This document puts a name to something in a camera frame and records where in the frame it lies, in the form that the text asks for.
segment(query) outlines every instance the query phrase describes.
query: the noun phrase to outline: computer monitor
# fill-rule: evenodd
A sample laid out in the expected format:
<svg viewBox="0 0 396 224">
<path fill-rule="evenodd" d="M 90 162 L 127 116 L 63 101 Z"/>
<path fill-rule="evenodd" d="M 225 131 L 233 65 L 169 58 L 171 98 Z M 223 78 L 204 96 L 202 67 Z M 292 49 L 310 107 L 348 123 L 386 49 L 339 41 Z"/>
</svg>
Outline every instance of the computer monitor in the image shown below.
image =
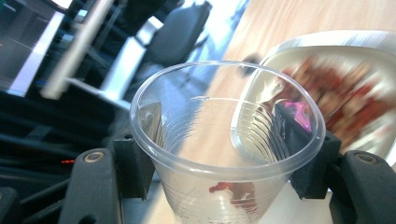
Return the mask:
<svg viewBox="0 0 396 224">
<path fill-rule="evenodd" d="M 25 96 L 63 18 L 44 1 L 0 1 L 0 91 Z"/>
</svg>

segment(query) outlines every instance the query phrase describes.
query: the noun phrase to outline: office chair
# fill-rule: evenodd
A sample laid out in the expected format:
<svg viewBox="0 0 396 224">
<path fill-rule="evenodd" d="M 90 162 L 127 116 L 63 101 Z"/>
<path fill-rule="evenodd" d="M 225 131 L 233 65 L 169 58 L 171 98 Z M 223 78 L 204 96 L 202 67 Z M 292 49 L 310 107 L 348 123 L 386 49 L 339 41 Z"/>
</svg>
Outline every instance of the office chair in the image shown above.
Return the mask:
<svg viewBox="0 0 396 224">
<path fill-rule="evenodd" d="M 178 7 L 166 17 L 147 46 L 136 75 L 134 85 L 140 85 L 155 71 L 184 63 L 196 48 L 212 6 L 208 2 L 189 7 Z"/>
</svg>

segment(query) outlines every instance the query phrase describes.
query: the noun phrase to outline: table surface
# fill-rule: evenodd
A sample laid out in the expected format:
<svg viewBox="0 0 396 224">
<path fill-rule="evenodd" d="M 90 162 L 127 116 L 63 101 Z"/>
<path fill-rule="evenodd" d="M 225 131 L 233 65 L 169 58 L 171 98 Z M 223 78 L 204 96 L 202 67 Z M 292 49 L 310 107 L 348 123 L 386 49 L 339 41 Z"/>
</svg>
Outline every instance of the table surface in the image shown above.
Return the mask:
<svg viewBox="0 0 396 224">
<path fill-rule="evenodd" d="M 223 60 L 243 61 L 251 54 L 264 57 L 272 47 L 298 35 L 330 30 L 394 31 L 395 9 L 394 0 L 250 0 Z M 214 78 L 208 91 L 220 94 L 220 86 L 237 89 L 240 83 Z M 163 190 L 156 194 L 144 223 L 173 223 Z M 328 209 L 331 195 L 319 202 L 295 197 L 287 185 L 264 216 L 265 223 L 332 223 Z M 289 213 L 279 216 L 285 209 Z"/>
</svg>

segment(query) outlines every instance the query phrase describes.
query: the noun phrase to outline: red light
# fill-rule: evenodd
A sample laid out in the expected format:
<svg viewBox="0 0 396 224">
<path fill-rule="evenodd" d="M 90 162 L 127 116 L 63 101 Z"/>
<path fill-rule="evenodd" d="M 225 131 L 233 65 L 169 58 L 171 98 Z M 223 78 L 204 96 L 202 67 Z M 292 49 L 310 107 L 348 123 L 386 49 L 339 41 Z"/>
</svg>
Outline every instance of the red light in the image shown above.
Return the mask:
<svg viewBox="0 0 396 224">
<path fill-rule="evenodd" d="M 67 163 L 74 163 L 74 161 L 73 160 L 61 161 L 61 164 L 67 164 Z"/>
</svg>

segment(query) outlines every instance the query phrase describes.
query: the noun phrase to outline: plastic cup rim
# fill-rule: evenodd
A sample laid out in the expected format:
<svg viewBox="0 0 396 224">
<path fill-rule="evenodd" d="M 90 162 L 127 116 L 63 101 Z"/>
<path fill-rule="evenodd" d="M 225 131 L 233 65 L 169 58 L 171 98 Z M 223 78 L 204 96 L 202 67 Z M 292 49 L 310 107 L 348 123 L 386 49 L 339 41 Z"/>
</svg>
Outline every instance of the plastic cup rim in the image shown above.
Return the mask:
<svg viewBox="0 0 396 224">
<path fill-rule="evenodd" d="M 304 148 L 302 148 L 299 152 L 286 158 L 285 160 L 268 163 L 264 165 L 246 166 L 246 167 L 217 167 L 217 166 L 205 165 L 194 161 L 188 161 L 182 159 L 172 153 L 163 150 L 161 147 L 156 145 L 146 136 L 146 134 L 141 129 L 138 120 L 136 118 L 136 112 L 138 111 L 139 108 L 139 102 L 142 93 L 144 93 L 147 87 L 160 76 L 163 76 L 171 71 L 176 71 L 185 67 L 199 66 L 199 65 L 249 66 L 256 69 L 265 70 L 286 80 L 287 82 L 289 82 L 289 84 L 293 85 L 297 90 L 299 90 L 301 95 L 306 99 L 306 101 L 309 103 L 309 106 L 314 111 L 313 114 L 315 117 L 316 126 L 313 127 L 313 130 L 316 131 L 316 134 L 314 134 L 315 137 L 313 137 L 307 143 L 307 145 Z M 310 162 L 318 154 L 318 152 L 320 151 L 321 144 L 324 141 L 325 133 L 326 133 L 324 119 L 318 109 L 318 106 L 316 105 L 314 100 L 309 96 L 308 92 L 299 83 L 297 83 L 291 77 L 288 77 L 270 67 L 266 67 L 255 63 L 245 63 L 238 61 L 200 61 L 195 63 L 181 63 L 164 68 L 163 70 L 157 72 L 156 74 L 151 76 L 148 80 L 146 80 L 138 89 L 131 103 L 129 118 L 131 122 L 130 127 L 134 140 L 139 146 L 142 147 L 142 149 L 153 160 L 155 160 L 159 164 L 171 170 L 182 172 L 186 175 L 195 175 L 195 176 L 200 176 L 203 178 L 209 178 L 214 180 L 219 180 L 219 177 L 221 176 L 221 180 L 233 181 L 233 182 L 243 182 L 249 180 L 274 178 L 280 175 L 288 175 L 292 173 L 293 171 L 301 168 L 302 166 Z"/>
</svg>

